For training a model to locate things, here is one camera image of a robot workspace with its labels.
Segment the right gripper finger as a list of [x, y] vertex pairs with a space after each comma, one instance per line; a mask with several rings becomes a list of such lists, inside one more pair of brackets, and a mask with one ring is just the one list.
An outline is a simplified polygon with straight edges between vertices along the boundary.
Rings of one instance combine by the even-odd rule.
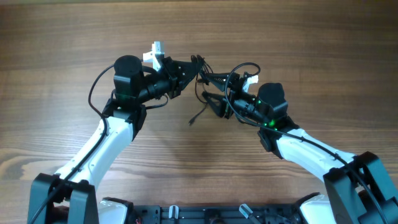
[[204, 91], [202, 94], [205, 101], [209, 104], [213, 112], [220, 118], [222, 118], [226, 113], [226, 102], [223, 95], [216, 93], [209, 93]]
[[224, 91], [226, 79], [229, 77], [228, 73], [206, 73], [204, 71], [199, 72], [200, 79], [199, 83], [204, 85], [212, 84], [220, 91]]

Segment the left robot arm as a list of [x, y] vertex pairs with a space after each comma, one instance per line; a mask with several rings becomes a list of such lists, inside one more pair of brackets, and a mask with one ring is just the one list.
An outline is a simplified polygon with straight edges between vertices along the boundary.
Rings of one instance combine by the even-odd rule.
[[147, 101], [175, 98], [200, 73], [204, 60], [182, 62], [150, 53], [143, 60], [119, 57], [114, 90], [99, 125], [78, 153], [53, 175], [39, 174], [30, 189], [28, 223], [137, 223], [134, 204], [117, 198], [97, 201], [96, 190], [119, 154], [141, 130]]

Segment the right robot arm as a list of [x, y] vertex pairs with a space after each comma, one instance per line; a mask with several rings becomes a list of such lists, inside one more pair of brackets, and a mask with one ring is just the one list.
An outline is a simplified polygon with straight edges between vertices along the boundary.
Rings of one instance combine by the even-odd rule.
[[234, 114], [259, 128], [264, 149], [293, 162], [320, 179], [326, 195], [309, 195], [298, 203], [303, 223], [397, 223], [397, 189], [380, 158], [355, 155], [331, 147], [305, 132], [287, 115], [280, 83], [265, 83], [248, 93], [257, 75], [200, 72], [198, 82], [222, 93], [204, 91], [203, 98], [219, 116]]

